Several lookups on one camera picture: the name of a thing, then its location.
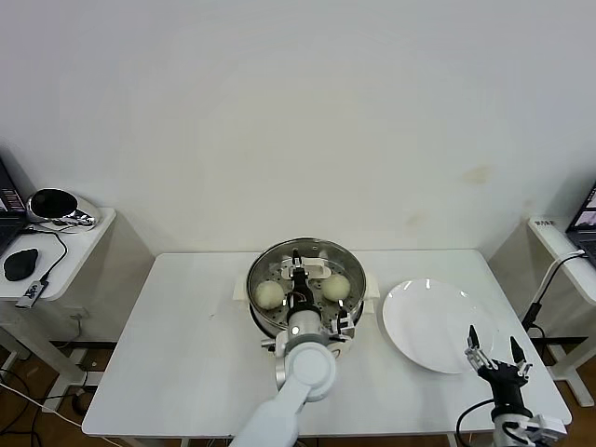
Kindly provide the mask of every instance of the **computer mouse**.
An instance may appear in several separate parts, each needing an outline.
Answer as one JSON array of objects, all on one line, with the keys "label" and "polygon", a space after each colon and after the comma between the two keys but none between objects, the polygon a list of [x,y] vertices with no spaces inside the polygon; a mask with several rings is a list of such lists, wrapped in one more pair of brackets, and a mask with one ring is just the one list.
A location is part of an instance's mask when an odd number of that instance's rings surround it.
[{"label": "computer mouse", "polygon": [[4,276],[9,281],[20,281],[30,277],[35,271],[37,249],[23,250],[11,254],[4,261]]}]

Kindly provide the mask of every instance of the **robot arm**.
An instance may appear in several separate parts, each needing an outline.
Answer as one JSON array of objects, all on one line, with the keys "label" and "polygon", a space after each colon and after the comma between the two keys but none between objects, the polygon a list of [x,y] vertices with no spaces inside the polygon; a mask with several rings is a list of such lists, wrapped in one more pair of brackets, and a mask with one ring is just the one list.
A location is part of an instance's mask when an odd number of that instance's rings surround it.
[{"label": "robot arm", "polygon": [[522,348],[513,337],[510,343],[515,364],[489,359],[481,349],[474,327],[469,327],[467,360],[493,390],[494,447],[549,446],[567,434],[565,425],[541,414],[533,416],[525,408],[521,392],[528,383],[532,364],[526,361]]},{"label": "robot arm", "polygon": [[306,342],[286,358],[286,382],[261,404],[232,442],[233,447],[291,447],[298,438],[298,413],[308,401],[321,400],[335,381],[335,358],[324,345]]},{"label": "robot arm", "polygon": [[335,382],[335,357],[326,347],[320,312],[307,285],[307,273],[297,251],[291,272],[288,327],[274,344],[279,393],[261,404],[232,442],[233,447],[291,447],[298,438],[298,413],[307,402],[324,399]]}]

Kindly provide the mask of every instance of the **white table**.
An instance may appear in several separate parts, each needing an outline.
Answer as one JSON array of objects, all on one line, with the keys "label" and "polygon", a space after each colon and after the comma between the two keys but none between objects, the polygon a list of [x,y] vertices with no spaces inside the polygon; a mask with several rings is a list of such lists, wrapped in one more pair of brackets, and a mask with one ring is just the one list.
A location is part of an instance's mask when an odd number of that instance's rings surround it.
[{"label": "white table", "polygon": [[[83,266],[93,249],[110,227],[115,217],[115,210],[110,208],[101,208],[102,221],[93,229],[79,234],[62,234],[60,237],[68,247],[68,254],[52,270],[48,279],[48,286],[39,300],[54,301],[60,298],[75,279],[76,274]],[[12,253],[37,248],[39,258],[34,273],[21,281],[8,281],[4,273],[0,275],[0,344],[7,348],[14,349],[14,339],[26,346],[37,357],[51,366],[60,377],[50,391],[50,395],[56,396],[63,394],[69,385],[82,384],[85,373],[76,365],[85,355],[86,350],[75,349],[71,357],[65,357],[46,336],[35,327],[35,324],[29,321],[27,313],[30,309],[18,309],[14,304],[27,291],[34,280],[38,280],[49,267],[62,255],[63,248],[58,240],[52,235],[35,234],[23,235],[15,239],[8,249],[0,257],[0,264],[4,265],[4,260]],[[5,363],[3,368],[9,369],[11,362],[16,357],[22,358],[22,351],[15,351]],[[97,385],[101,375],[99,373],[90,373],[88,383]],[[48,400],[46,405],[50,408],[57,408],[60,400]]]},{"label": "white table", "polygon": [[[565,223],[562,217],[536,216],[528,225],[545,246],[549,253],[558,257],[577,250],[577,247],[565,235]],[[569,277],[581,296],[591,305],[596,305],[596,269],[585,259],[572,259],[561,270]],[[557,363],[549,368],[554,380],[564,380],[571,388],[577,402],[582,407],[593,407],[594,399],[577,374],[577,368],[596,356],[596,328],[589,334],[588,340],[577,346],[569,354],[559,345],[549,345],[549,351]]]},{"label": "white table", "polygon": [[[523,389],[527,406],[571,422],[565,403],[477,251],[357,251],[382,296],[408,278],[451,282],[483,300],[500,329],[494,356],[509,359],[514,335],[535,365]],[[83,422],[89,435],[135,438],[234,436],[254,409],[276,394],[274,359],[236,278],[257,253],[162,254],[116,346]],[[300,415],[306,437],[453,432],[457,416],[491,397],[472,371],[446,375],[405,358],[364,314],[351,350],[338,360],[332,393]],[[489,430],[489,409],[464,430]]]}]

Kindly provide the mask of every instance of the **speaker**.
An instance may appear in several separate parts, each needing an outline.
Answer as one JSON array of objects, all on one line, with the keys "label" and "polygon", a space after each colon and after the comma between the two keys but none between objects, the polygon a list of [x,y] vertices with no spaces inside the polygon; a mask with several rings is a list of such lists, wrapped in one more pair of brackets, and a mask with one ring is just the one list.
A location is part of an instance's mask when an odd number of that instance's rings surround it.
[{"label": "speaker", "polygon": [[95,227],[102,212],[82,197],[48,188],[27,199],[27,218],[53,231],[81,233]]}]

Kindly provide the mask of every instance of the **steamed bun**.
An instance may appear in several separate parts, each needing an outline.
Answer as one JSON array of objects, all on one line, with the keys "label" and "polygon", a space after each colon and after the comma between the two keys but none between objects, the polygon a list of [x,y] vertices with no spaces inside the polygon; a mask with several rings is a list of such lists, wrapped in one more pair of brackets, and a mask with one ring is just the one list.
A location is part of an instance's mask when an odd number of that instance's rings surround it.
[{"label": "steamed bun", "polygon": [[329,301],[344,300],[350,293],[350,281],[343,275],[333,274],[323,280],[321,284],[323,296]]},{"label": "steamed bun", "polygon": [[283,303],[283,288],[275,281],[265,281],[257,286],[254,298],[259,307],[263,309],[275,309]]}]

